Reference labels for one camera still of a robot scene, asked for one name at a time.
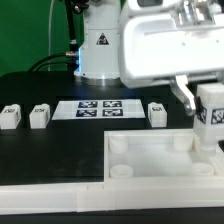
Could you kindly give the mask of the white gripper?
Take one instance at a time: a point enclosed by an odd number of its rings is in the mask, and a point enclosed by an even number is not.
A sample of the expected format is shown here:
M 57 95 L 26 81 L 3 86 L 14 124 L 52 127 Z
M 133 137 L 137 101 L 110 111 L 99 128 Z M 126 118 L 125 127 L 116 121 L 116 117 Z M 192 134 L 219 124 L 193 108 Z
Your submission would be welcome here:
M 184 104 L 186 114 L 193 116 L 196 104 L 187 76 L 224 71 L 220 4 L 214 0 L 126 0 L 119 31 L 121 81 L 137 88 L 172 78 L 171 91 Z

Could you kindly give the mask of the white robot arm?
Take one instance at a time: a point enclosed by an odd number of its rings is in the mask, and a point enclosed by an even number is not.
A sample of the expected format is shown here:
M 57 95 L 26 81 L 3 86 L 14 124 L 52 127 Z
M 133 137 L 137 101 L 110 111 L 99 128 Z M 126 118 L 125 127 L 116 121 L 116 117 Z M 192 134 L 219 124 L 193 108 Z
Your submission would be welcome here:
M 90 0 L 78 59 L 82 82 L 169 84 L 193 115 L 187 84 L 224 83 L 224 11 L 217 0 Z

